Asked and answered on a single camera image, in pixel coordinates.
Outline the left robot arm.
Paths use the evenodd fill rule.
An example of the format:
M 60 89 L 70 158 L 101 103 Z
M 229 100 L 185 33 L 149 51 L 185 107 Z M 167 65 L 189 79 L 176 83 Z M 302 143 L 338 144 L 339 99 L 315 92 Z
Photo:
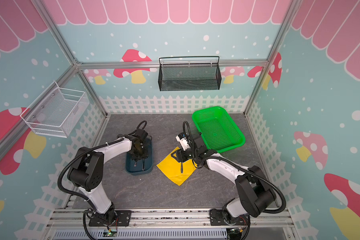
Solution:
M 59 190 L 84 199 L 91 206 L 94 217 L 112 224 L 118 215 L 102 186 L 104 163 L 123 153 L 130 154 L 133 161 L 147 159 L 150 156 L 147 137 L 145 130 L 136 129 L 129 135 L 118 135 L 110 143 L 80 148 L 61 171 L 57 182 Z

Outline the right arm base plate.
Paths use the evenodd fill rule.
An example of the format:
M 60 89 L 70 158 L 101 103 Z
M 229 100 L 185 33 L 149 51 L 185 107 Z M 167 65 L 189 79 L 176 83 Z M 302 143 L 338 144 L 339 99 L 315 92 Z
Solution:
M 250 226 L 251 220 L 248 214 L 232 217 L 226 210 L 211 209 L 209 212 L 211 226 Z

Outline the yellow paper napkin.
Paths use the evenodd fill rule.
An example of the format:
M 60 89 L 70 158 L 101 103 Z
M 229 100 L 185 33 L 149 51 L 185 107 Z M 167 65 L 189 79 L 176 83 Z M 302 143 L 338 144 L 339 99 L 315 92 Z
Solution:
M 169 180 L 176 185 L 181 186 L 193 174 L 196 167 L 194 166 L 192 160 L 188 160 L 185 163 L 179 163 L 172 157 L 171 154 L 175 154 L 176 150 L 179 149 L 179 147 L 176 147 L 169 155 L 157 164 L 157 167 Z

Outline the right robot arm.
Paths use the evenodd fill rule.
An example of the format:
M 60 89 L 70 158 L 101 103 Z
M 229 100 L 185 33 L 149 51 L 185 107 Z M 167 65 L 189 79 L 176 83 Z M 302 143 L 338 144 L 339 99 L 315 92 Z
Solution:
M 278 214 L 286 209 L 285 196 L 259 167 L 241 166 L 224 158 L 217 151 L 208 149 L 201 136 L 194 139 L 183 132 L 176 140 L 181 148 L 171 156 L 177 162 L 192 162 L 193 166 L 217 172 L 235 184 L 239 197 L 222 207 L 227 222 L 243 215 L 256 218 L 261 213 Z

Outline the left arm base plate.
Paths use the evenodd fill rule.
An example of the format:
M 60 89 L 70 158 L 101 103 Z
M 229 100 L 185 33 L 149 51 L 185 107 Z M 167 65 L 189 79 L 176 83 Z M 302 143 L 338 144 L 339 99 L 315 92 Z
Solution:
M 131 220 L 132 211 L 110 210 L 105 214 L 95 213 L 90 217 L 90 227 L 128 227 Z

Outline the dark teal plastic tray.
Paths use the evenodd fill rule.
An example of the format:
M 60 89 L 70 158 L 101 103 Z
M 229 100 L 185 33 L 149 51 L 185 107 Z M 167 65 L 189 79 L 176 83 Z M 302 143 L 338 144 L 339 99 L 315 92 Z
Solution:
M 137 162 L 137 167 L 134 168 L 134 161 L 131 159 L 131 155 L 129 153 L 126 155 L 126 172 L 133 176 L 148 174 L 152 171 L 154 160 L 151 136 L 149 136 L 145 142 L 145 147 L 148 150 L 149 156 L 146 159 L 139 160 Z

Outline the green plastic basket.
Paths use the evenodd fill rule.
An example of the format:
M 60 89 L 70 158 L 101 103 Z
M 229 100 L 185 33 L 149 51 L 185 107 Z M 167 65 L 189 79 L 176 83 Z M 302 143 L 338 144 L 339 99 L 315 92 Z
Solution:
M 206 146 L 218 153 L 239 148 L 246 142 L 242 131 L 222 107 L 195 111 L 192 119 Z

